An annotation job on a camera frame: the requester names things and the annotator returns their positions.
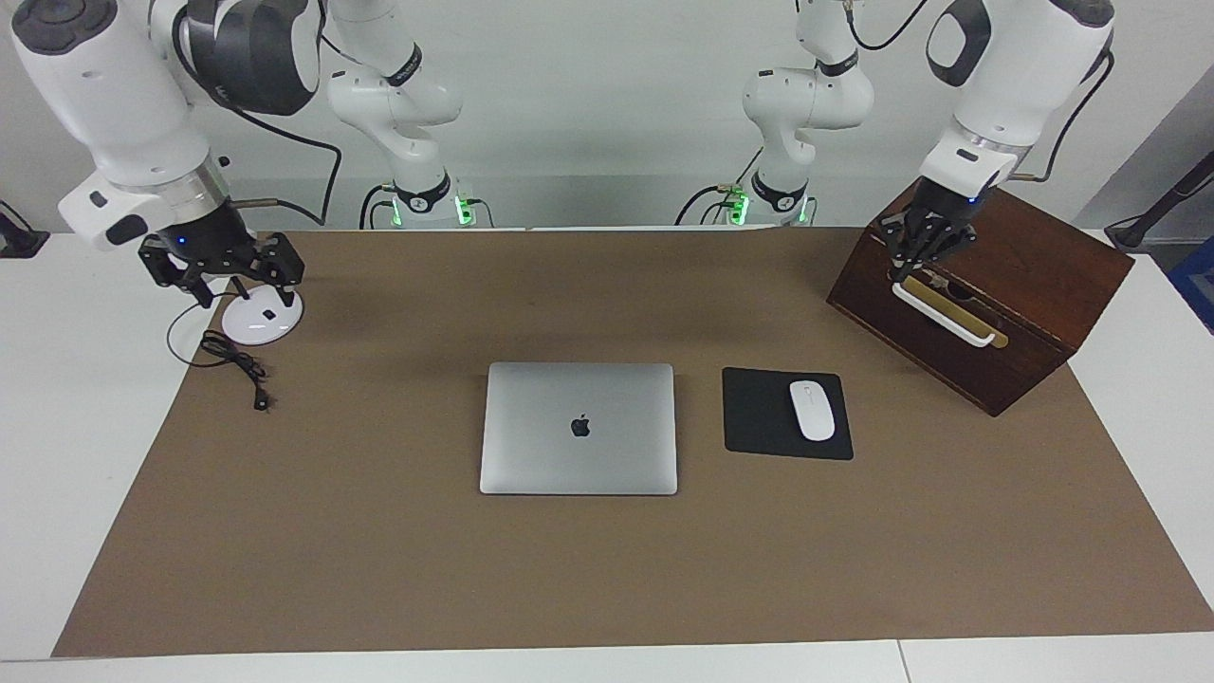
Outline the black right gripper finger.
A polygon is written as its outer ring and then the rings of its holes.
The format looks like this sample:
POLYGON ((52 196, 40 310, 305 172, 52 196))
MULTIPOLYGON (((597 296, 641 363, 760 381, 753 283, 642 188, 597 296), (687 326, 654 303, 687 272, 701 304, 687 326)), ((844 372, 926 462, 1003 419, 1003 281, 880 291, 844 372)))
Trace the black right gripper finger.
POLYGON ((197 263, 178 267, 161 238, 144 237, 140 241, 138 258, 158 286, 177 288, 185 294, 191 294, 191 297, 195 298, 195 303, 200 307, 212 307, 215 294, 208 286, 208 281, 204 281, 205 271, 203 267, 197 263))
POLYGON ((293 294, 304 280, 305 269, 304 258, 285 233, 273 232, 270 237, 254 239, 251 280, 293 294))

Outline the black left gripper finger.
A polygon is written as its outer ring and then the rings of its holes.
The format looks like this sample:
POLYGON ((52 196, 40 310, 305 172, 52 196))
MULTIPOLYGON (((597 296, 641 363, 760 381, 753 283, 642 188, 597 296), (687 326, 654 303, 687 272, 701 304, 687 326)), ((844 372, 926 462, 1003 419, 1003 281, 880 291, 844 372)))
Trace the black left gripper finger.
POLYGON ((972 247, 977 241, 975 232, 940 232, 931 237, 915 256, 915 269, 932 267, 958 252, 972 247))
POLYGON ((913 234, 908 233, 907 214, 890 214, 877 220, 877 234, 883 238, 892 268, 894 284, 902 284, 913 272, 913 234))

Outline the grey laptop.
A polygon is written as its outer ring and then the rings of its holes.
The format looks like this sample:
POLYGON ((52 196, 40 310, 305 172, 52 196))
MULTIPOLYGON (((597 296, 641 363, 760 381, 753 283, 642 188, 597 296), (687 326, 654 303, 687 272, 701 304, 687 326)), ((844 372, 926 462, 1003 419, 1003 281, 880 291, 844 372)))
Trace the grey laptop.
POLYGON ((488 368, 481 493, 664 496, 677 489, 671 364, 488 368))

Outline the black clamp mount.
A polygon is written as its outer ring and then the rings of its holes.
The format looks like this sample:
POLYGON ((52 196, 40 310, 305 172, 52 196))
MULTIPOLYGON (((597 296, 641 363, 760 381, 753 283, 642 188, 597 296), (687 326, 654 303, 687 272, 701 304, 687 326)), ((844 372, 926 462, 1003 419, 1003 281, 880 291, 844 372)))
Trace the black clamp mount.
POLYGON ((0 200, 0 258, 34 258, 49 241, 47 230, 36 230, 25 217, 0 200))

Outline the dark wooden box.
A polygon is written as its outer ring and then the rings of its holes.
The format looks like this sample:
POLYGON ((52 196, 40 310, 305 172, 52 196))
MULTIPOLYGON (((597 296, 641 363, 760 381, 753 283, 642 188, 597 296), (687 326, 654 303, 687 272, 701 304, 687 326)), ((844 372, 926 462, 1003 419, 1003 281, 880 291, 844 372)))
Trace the dark wooden box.
POLYGON ((985 414, 1000 415, 1036 389, 1084 345, 1127 280, 1131 258, 1040 207, 997 189, 972 221, 977 241, 932 267, 949 290, 1009 345, 972 347, 894 297, 877 220, 904 212, 910 184, 855 243, 828 302, 948 385, 985 414))

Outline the brown table mat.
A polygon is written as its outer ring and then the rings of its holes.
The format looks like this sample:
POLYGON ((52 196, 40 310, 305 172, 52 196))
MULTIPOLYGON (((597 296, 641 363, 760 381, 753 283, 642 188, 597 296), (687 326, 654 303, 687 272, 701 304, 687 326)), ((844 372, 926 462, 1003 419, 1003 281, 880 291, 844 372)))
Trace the brown table mat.
POLYGON ((826 303, 853 230, 312 232, 300 328, 187 372, 56 656, 1214 631, 1076 377, 992 419, 826 303), (480 493, 493 362, 665 362, 673 497, 480 493), (724 368, 851 461, 731 453, 724 368))

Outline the blue crate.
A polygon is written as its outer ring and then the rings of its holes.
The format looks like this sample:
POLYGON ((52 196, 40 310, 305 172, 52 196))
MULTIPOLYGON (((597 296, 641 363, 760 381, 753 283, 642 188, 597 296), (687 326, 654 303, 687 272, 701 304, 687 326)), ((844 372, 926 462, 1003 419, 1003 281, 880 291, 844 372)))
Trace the blue crate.
POLYGON ((1167 278, 1214 336, 1214 237, 1168 269, 1167 278))

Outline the white computer mouse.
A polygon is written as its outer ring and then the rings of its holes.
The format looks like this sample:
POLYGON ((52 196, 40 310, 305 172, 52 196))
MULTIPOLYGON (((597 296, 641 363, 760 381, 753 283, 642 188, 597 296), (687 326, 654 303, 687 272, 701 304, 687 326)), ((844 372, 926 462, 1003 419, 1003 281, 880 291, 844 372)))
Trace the white computer mouse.
POLYGON ((793 381, 788 389, 802 438, 818 443, 832 440, 836 436, 836 416, 824 386, 802 379, 793 381))

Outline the black tripod stand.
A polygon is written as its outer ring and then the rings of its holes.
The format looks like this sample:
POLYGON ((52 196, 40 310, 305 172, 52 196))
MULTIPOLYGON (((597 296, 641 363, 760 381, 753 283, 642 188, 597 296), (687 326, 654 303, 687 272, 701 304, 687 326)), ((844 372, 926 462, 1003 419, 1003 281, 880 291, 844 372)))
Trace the black tripod stand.
POLYGON ((1104 229, 1105 237, 1110 238, 1114 247, 1122 250, 1131 250, 1139 247, 1144 241, 1146 234, 1155 228, 1156 224, 1168 212, 1174 211, 1180 204, 1186 203, 1192 197, 1199 194, 1199 190, 1204 190, 1206 186, 1214 183, 1214 150, 1206 153, 1195 167, 1189 169, 1187 173, 1170 187, 1170 190, 1165 190, 1156 203, 1152 204, 1144 212, 1127 217, 1127 220, 1114 221, 1114 224, 1106 226, 1104 229))

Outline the black mouse pad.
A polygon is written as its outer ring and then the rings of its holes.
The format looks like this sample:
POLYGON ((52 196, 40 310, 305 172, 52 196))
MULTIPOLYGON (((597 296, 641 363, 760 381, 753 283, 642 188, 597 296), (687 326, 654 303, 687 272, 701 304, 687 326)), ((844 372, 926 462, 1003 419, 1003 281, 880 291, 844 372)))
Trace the black mouse pad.
POLYGON ((784 372, 773 369, 724 368, 724 439, 731 453, 783 455, 817 461, 855 457, 844 385, 829 372, 784 372), (832 398, 836 433, 828 442, 802 438, 795 419, 789 385, 819 381, 832 398))

